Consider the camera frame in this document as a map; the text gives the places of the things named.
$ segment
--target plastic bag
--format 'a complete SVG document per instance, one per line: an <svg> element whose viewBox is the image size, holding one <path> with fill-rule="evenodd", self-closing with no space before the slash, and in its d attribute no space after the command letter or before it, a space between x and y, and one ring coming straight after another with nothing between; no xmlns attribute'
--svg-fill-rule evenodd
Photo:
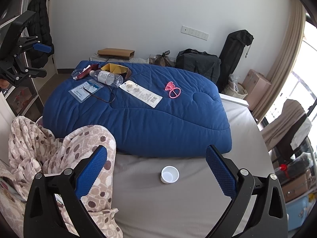
<svg viewBox="0 0 317 238"><path fill-rule="evenodd" d="M168 57L170 51L165 51L161 55L150 55L150 64L158 65L158 66L168 66L168 67L175 67L176 58Z"/></svg>
<svg viewBox="0 0 317 238"><path fill-rule="evenodd" d="M235 76L233 74L229 74L229 80L228 80L228 85L235 91L239 92L238 89L238 79L239 76Z"/></svg>

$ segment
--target black bag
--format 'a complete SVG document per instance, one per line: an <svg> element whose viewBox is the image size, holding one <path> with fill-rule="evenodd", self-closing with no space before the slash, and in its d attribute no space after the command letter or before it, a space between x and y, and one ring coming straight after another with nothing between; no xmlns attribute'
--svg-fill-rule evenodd
<svg viewBox="0 0 317 238"><path fill-rule="evenodd" d="M220 74L220 63L216 55L186 49L179 52L175 68L198 73L216 84Z"/></svg>
<svg viewBox="0 0 317 238"><path fill-rule="evenodd" d="M309 156L310 154L303 153L288 165L282 164L274 170L281 186L303 175L309 169L311 161Z"/></svg>
<svg viewBox="0 0 317 238"><path fill-rule="evenodd" d="M228 35L219 56L221 60L220 76L217 81L219 93L228 84L229 74L236 69L245 46L250 46L253 36L246 30L239 30Z"/></svg>

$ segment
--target silver screw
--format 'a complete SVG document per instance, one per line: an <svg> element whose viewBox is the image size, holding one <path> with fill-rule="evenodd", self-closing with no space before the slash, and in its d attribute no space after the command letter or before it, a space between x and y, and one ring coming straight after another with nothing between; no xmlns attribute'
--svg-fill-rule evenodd
<svg viewBox="0 0 317 238"><path fill-rule="evenodd" d="M276 180L277 179L277 176L275 174L270 174L270 177L273 179L273 180Z"/></svg>
<svg viewBox="0 0 317 238"><path fill-rule="evenodd" d="M247 176L249 174L248 170L247 169L241 169L240 170L240 173L243 175L243 176Z"/></svg>
<svg viewBox="0 0 317 238"><path fill-rule="evenodd" d="M68 176L73 172L73 170L71 168L67 168L64 170L64 175Z"/></svg>
<svg viewBox="0 0 317 238"><path fill-rule="evenodd" d="M42 174L41 173L37 173L36 175L35 175L35 179L41 179L42 178Z"/></svg>

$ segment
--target product card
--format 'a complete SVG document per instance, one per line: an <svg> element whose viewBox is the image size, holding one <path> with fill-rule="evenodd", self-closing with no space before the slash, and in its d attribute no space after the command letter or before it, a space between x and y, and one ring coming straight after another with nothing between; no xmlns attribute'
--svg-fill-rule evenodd
<svg viewBox="0 0 317 238"><path fill-rule="evenodd" d="M85 91L83 88L88 90L90 93L95 93L102 87L103 87L102 84L97 83L94 80L89 80L73 88L69 92L74 98L76 98L80 103L82 103L90 96L90 94L87 91Z"/></svg>
<svg viewBox="0 0 317 238"><path fill-rule="evenodd" d="M140 99L149 106L155 108L156 105L161 101L163 97L154 94L153 92L141 87L140 85L135 84L133 81L126 81L120 88L124 91L130 93L132 96Z"/></svg>

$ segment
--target white paper cup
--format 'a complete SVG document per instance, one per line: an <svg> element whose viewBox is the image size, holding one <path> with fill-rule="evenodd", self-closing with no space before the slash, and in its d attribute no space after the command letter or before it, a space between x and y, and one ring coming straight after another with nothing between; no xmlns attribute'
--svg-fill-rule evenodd
<svg viewBox="0 0 317 238"><path fill-rule="evenodd" d="M174 183L180 177L180 173L173 166L165 166L161 171L161 181L163 183Z"/></svg>

